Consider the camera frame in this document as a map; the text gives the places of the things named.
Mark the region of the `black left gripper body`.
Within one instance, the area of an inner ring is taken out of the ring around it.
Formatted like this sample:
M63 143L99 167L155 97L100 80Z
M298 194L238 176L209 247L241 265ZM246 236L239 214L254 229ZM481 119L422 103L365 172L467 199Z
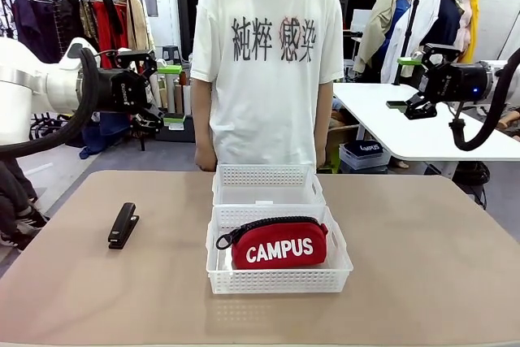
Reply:
M137 114L149 108L147 79L129 69L98 70L97 111Z

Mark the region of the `black stapler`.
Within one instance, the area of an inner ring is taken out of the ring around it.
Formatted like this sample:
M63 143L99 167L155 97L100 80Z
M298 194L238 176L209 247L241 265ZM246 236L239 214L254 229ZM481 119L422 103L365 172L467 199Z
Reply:
M126 245L140 217L135 214L136 205L126 202L120 209L108 236L108 248L121 250Z

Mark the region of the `red Campus zipper pouch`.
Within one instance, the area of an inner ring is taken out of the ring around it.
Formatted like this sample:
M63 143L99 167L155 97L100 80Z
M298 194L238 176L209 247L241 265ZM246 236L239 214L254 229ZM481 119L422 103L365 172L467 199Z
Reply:
M327 226L314 217L272 217L223 234L215 247L230 249L238 270L303 268L325 262L327 234Z

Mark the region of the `person's left forearm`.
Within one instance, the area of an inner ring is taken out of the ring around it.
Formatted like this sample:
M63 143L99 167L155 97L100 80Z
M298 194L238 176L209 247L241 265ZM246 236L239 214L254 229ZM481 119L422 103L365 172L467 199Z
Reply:
M321 84L318 87L316 118L314 126L314 145L316 153L326 151L327 132L332 113L333 82Z

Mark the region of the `person's right forearm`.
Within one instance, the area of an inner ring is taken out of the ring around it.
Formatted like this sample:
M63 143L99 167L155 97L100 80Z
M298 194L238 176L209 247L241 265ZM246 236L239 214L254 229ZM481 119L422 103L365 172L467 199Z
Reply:
M204 152L214 153L210 130L212 84L195 79L192 85L192 113L196 146Z

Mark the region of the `white side table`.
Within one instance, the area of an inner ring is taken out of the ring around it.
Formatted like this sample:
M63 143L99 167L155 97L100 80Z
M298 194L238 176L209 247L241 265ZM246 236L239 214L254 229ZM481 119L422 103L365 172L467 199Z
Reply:
M388 108L388 101L406 101L415 94L408 85L335 83L333 92L359 122L358 140L370 134L393 157L431 163L449 179L461 161L520 162L520 142L497 130L478 149L459 150L449 128L453 117L445 104L436 106L435 118L419 120Z

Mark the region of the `beige hanging garment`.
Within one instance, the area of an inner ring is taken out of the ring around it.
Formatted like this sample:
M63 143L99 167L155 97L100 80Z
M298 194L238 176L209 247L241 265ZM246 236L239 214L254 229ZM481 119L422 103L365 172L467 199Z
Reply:
M146 5L141 0L128 0L127 11L128 48L155 50Z

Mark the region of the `mannequin in white coat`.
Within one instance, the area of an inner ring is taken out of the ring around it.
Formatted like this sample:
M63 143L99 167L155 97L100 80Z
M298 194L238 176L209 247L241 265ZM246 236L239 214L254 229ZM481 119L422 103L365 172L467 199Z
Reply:
M467 46L462 34L461 18L471 14L469 0L422 0L420 8L422 40L410 55L426 44L454 45L459 50ZM403 44L410 11L411 7L396 23L380 72L380 82L383 84L393 82L397 76L404 80L414 74L413 66L400 66L397 63L400 57L405 57Z

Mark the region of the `red hanging dress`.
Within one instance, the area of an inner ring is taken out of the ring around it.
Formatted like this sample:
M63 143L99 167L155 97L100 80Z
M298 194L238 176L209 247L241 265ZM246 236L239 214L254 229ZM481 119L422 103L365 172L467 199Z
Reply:
M101 52L128 47L127 7L113 0L92 3Z

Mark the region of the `mannequin in beige coat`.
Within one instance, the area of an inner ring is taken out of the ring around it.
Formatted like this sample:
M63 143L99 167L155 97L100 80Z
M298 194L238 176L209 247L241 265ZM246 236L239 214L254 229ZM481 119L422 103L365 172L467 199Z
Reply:
M366 23L353 70L360 82L378 82L389 42L411 0L375 0Z

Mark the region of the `navy Campus pouch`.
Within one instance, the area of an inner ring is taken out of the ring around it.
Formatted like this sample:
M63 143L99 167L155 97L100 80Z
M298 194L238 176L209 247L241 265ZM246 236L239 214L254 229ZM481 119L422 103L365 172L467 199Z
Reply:
M353 141L346 144L344 149L357 158L381 155L384 152L384 148L377 141Z

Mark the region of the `brown cardboard box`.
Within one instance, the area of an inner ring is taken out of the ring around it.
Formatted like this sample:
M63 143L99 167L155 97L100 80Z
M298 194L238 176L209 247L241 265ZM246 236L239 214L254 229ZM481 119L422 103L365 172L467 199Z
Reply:
M339 153L339 145L349 143L357 138L359 125L347 125L329 128L327 133L326 157L331 162Z

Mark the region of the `green box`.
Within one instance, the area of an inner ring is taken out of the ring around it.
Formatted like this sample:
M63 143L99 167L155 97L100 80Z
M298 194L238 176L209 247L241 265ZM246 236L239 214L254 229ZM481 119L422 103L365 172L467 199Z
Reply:
M327 159L324 169L328 173L336 174L340 167L339 147L329 149L326 152Z

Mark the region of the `dark navy hanging coat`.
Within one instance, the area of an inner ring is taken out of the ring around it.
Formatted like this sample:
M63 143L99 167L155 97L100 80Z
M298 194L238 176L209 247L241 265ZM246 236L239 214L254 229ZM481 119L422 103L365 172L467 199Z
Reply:
M57 63L61 53L53 5L36 0L15 0L13 14L18 41L43 63Z

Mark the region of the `person in dark trousers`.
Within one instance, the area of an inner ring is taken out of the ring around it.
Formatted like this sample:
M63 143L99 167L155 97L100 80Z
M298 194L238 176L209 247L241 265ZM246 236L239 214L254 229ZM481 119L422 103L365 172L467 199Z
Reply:
M0 245L23 251L49 218L36 207L37 194L15 159L0 159Z

